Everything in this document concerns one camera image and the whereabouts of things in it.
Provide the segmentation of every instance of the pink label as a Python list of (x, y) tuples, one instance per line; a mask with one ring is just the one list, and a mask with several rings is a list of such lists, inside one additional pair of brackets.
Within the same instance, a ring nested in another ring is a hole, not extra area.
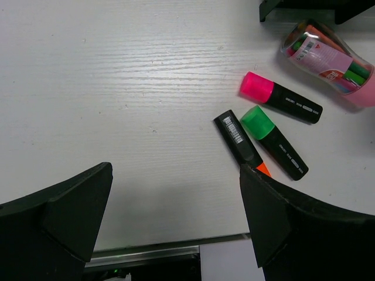
[(328, 80), (342, 78), (353, 62), (352, 57), (311, 37), (289, 59)]

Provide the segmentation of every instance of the barcode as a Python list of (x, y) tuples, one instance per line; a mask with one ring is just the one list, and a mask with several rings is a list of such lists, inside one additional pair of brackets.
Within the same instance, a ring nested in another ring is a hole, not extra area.
[(307, 54), (307, 53), (311, 50), (312, 46), (314, 46), (314, 42), (313, 42), (313, 41), (310, 41), (310, 42), (307, 44), (305, 50), (303, 50), (302, 52), (305, 53), (305, 54)]
[(231, 118), (228, 116), (227, 118), (224, 118), (224, 123), (227, 125), (227, 128), (230, 132), (230, 134), (232, 135), (234, 141), (236, 142), (236, 144), (239, 144), (241, 142), (243, 142), (243, 138), (240, 134), (240, 132), (238, 131), (237, 127), (235, 126), (235, 124), (233, 124)]

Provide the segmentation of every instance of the wood grain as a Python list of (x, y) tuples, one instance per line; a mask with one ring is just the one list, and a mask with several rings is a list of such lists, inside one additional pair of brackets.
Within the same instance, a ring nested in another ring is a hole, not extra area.
[[(309, 13), (258, 22), (256, 0), (4, 0), (0, 4), (0, 201), (101, 161), (114, 183), (96, 250), (247, 232), (238, 167), (212, 119), (254, 104), (249, 70), (320, 103), (307, 126), (266, 109), (310, 167), (296, 189), (375, 214), (374, 110), (356, 112), (278, 54)], [(331, 13), (318, 13), (332, 22)], [(338, 32), (375, 62), (375, 10)]]

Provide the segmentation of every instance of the transparent container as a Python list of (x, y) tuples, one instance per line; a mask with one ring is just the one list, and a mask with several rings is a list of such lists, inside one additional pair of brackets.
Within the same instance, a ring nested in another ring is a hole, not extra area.
[(375, 106), (374, 66), (326, 25), (312, 19), (299, 23), (285, 39), (281, 52), (291, 63), (326, 81), (352, 103)]

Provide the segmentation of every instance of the pink lid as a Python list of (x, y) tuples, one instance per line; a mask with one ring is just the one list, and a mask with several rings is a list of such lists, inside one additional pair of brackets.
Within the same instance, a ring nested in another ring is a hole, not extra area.
[(375, 76), (372, 75), (357, 91), (343, 97), (360, 107), (375, 107)]
[(272, 81), (248, 72), (242, 81), (240, 92), (244, 97), (265, 103), (270, 98), (273, 89)]

